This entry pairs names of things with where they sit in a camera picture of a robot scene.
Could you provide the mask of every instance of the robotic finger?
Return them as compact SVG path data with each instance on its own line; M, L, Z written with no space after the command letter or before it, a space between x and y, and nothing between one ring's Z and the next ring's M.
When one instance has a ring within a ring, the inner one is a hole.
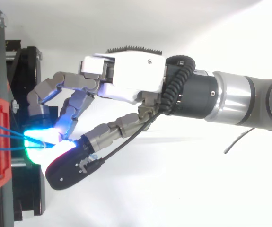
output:
M96 171L108 158L146 130L159 115L175 115L272 130L272 79L262 80L216 71L195 69L186 56L168 59L160 52L125 47L106 54L88 56L79 74L59 72L38 84L27 99L30 120L47 121L46 101L62 87L75 90L65 100L60 117L53 126L68 141L78 117L91 104L95 95L125 101L141 102L138 113L114 122L101 124L49 158L43 171L52 188L68 188ZM110 146L118 138L129 139L105 158L89 156Z

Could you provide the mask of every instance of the blue wire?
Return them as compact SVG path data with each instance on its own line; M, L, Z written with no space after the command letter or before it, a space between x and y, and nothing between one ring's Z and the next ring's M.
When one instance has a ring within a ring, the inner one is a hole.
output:
M24 140L24 138L22 138L21 136L10 136L10 135L0 134L0 137L6 137L6 138L11 138L11 139Z
M0 128L3 129L3 130L5 130L5 131L9 131L10 133L13 133L15 135L21 136L23 139L27 139L28 141L31 141L31 142L34 142L34 143L37 143L37 144L38 143L39 144L44 144L44 142L41 141L41 140L37 140L37 139L31 138L29 136L25 136L25 135L23 135L23 134L21 134L19 132L13 131L13 130L8 129L8 128L5 128L5 127L3 127L1 125L0 125ZM51 147L55 146L55 144L52 144L52 143L45 143L45 144L46 144L47 148L51 148Z
M4 150L4 151L12 151L12 150L25 150L26 148L33 148L33 149L42 149L44 147L18 147L18 148L0 148L0 150Z

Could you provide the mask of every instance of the black cylinder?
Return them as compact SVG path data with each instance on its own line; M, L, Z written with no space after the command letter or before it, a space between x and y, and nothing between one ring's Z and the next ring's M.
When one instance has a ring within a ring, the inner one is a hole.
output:
M179 70L178 66L167 66L166 84ZM195 70L176 97L171 115L203 119L212 111L217 98L218 84L214 76Z

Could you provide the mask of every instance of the black cable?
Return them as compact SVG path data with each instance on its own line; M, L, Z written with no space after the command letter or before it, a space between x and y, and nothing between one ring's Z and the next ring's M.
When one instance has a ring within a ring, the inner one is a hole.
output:
M245 135L247 135L248 133L250 133L252 130L254 130L254 128L252 128L252 129L250 129L250 130L247 130L247 131L243 132L241 135L239 135L238 138L236 138L236 140L233 141L233 143L232 143L228 148L225 149L224 154L227 154L227 153L230 151L230 149L232 149L232 147L233 147L240 139L242 139Z
M166 87L164 93L161 98L161 105L159 108L159 112L152 116L148 121L146 121L141 128L139 128L132 136L130 136L124 143L118 146L111 153L106 155L101 161L106 161L111 156L116 154L119 150L124 148L128 143L130 143L136 136L138 136L150 123L152 123L158 116L161 114L170 114L174 105L175 98L179 95L179 92L183 88L186 81L193 74L195 70L195 62L192 58L178 55L173 56L166 59L166 64L178 64L178 62L183 62L183 67L179 70L179 72L174 76L174 78L170 81L169 85Z
M177 65L178 62L183 63L183 67L170 81L161 98L160 111L166 115L171 113L177 96L196 68L194 60L187 56L177 55L166 59L166 64Z
M119 150L121 150L122 148L124 148L129 142L131 142L136 136L138 136L140 134L140 132L142 132L150 123L152 123L157 117L159 117L161 115L161 112L155 114L154 116L152 116L152 118L150 118L149 120L147 120L144 125L141 126L141 128L139 128L131 137L129 137L126 141L124 141L120 146L118 146L115 150L113 150L111 153L109 153L108 155L106 155L103 158L103 161L106 161L107 159L109 159L111 156L113 156L115 153L117 153Z

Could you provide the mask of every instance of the metal screw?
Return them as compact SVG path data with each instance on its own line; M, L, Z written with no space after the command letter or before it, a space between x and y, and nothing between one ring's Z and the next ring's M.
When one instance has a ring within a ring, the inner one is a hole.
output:
M0 13L0 27L1 28L7 27L5 24L5 15L3 13Z
M13 113L17 113L17 110L19 110L19 108L20 108L20 106L19 106L19 104L17 103L17 101L16 100L13 100L12 101L12 111L13 111Z
M42 61L42 59L43 59L42 52L38 52L37 55L36 55L36 57L37 57L38 61Z

